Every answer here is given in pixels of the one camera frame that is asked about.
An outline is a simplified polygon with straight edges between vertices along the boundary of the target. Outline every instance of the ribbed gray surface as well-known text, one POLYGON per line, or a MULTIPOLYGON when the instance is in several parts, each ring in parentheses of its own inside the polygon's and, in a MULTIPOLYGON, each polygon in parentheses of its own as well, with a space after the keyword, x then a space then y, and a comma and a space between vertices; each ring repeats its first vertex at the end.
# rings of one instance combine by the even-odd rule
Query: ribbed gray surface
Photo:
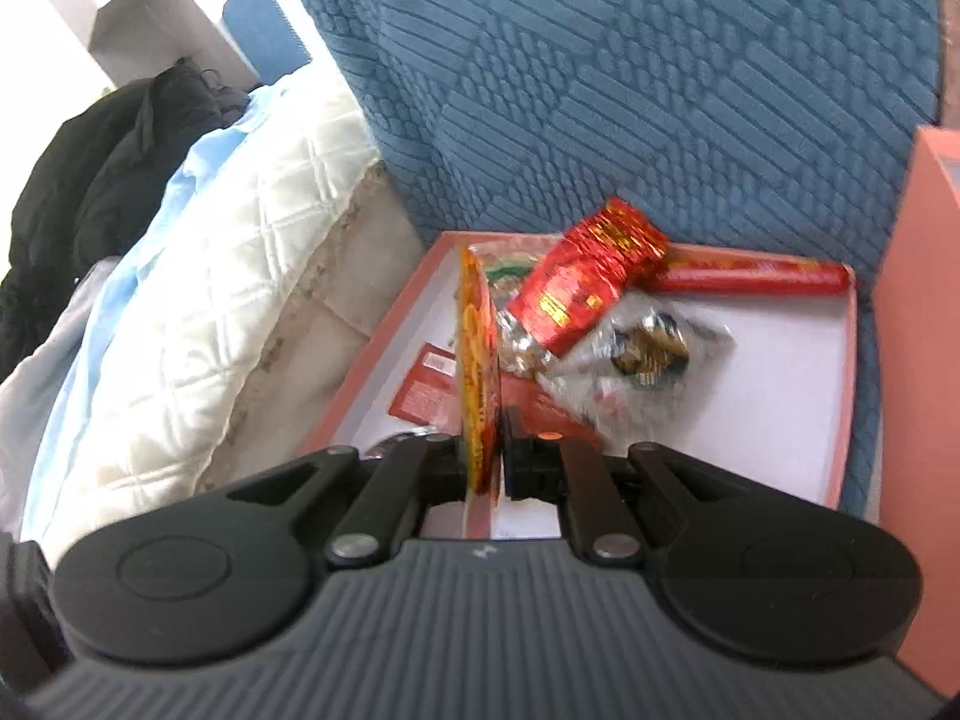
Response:
POLYGON ((635 574, 563 541, 410 541, 341 572, 243 659, 150 673, 85 661, 34 697, 50 720, 925 720, 894 662, 829 674, 731 661, 681 632, 635 574))

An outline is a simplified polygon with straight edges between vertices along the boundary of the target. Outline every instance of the textured blue fabric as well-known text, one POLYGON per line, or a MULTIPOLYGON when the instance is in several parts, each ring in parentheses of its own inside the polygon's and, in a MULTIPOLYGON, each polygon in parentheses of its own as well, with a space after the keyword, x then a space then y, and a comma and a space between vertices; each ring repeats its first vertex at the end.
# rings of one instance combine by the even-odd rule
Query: textured blue fabric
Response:
POLYGON ((277 0, 227 0, 223 21, 262 84, 277 83, 310 61, 277 0))
MULTIPOLYGON (((865 295, 938 109, 938 0, 302 1, 427 239, 616 193, 676 241, 848 262, 865 295)), ((861 317, 855 514, 880 414, 861 317)))

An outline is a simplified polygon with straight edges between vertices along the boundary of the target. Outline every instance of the white quilted pillow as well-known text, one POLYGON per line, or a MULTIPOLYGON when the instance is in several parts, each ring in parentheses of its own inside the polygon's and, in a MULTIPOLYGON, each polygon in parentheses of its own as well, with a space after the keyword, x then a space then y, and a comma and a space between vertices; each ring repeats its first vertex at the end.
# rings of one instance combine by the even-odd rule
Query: white quilted pillow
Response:
POLYGON ((342 79, 298 76, 187 207, 123 313, 42 542, 51 562, 193 493, 291 288, 376 158, 342 79))

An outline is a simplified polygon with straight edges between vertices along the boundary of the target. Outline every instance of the black clothing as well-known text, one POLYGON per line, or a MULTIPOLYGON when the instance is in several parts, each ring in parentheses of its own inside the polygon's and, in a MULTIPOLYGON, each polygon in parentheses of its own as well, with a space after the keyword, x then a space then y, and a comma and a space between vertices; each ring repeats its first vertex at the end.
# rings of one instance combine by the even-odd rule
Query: black clothing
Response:
POLYGON ((0 381, 50 335, 74 284, 126 254, 160 207, 171 175, 206 132, 247 106, 179 62, 65 122, 37 160, 11 217, 11 269, 0 284, 0 381))

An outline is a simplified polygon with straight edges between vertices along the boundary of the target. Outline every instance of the yellow snack package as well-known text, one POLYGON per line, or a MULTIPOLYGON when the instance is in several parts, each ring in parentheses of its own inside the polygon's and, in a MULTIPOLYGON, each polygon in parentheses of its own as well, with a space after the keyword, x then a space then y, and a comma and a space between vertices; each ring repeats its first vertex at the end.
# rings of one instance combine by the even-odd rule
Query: yellow snack package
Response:
POLYGON ((476 256, 460 249, 457 293, 457 373, 463 406, 463 447, 469 488, 491 491, 494 462, 500 451, 500 367, 496 310, 487 276, 476 256))

